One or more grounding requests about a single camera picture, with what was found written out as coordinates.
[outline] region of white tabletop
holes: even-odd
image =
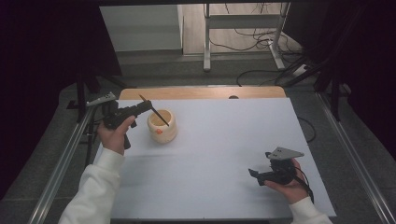
[[[120,107],[141,101],[119,101]],[[112,218],[139,220],[291,217],[279,193],[260,187],[248,168],[269,172],[265,152],[285,147],[298,158],[319,211],[335,216],[289,98],[152,100],[176,117],[178,135],[160,145],[141,114],[130,129]]]

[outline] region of aluminum rail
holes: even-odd
[[[359,156],[356,148],[353,146],[352,142],[347,136],[343,125],[341,124],[341,122],[338,122],[332,115],[332,112],[329,109],[330,104],[327,100],[325,93],[317,93],[317,97],[321,102],[322,109],[326,113],[326,116],[331,123],[332,128],[335,130],[338,140],[340,141],[343,149],[348,156],[349,161],[351,162],[352,167],[355,169],[355,172],[358,175],[358,178],[360,179],[364,189],[366,190],[376,212],[381,218],[382,223],[395,224],[395,216],[390,211],[388,203],[382,195],[381,191],[379,190],[378,185],[374,182],[367,169],[365,168],[361,157]]]
[[[64,148],[64,152],[59,159],[54,171],[52,172],[49,178],[49,182],[44,188],[44,191],[41,194],[40,199],[38,200],[28,223],[41,224],[44,222],[47,213],[50,210],[50,206],[52,205],[53,199],[64,179],[64,174],[66,173],[70,161],[72,160],[73,155],[76,151],[79,140],[84,133],[87,123],[90,121],[93,109],[94,106],[88,107],[87,112],[85,113],[81,122],[76,125],[76,128],[74,129],[72,136],[70,137],[66,147]]]

